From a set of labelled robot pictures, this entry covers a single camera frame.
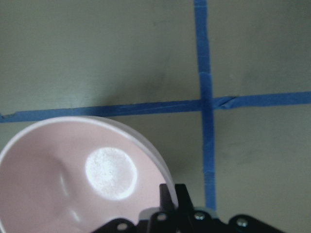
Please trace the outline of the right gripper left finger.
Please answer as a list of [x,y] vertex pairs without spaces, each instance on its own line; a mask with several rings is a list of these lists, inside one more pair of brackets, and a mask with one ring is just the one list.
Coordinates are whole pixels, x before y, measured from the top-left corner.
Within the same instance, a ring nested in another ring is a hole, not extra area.
[[169,189],[165,183],[159,185],[160,194],[160,210],[161,211],[177,211],[178,207],[173,203]]

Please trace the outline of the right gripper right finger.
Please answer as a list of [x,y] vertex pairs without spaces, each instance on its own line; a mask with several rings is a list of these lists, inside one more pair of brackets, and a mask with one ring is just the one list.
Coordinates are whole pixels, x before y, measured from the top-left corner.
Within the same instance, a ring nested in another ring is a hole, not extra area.
[[178,210],[194,210],[188,189],[185,184],[175,184],[175,191],[178,200]]

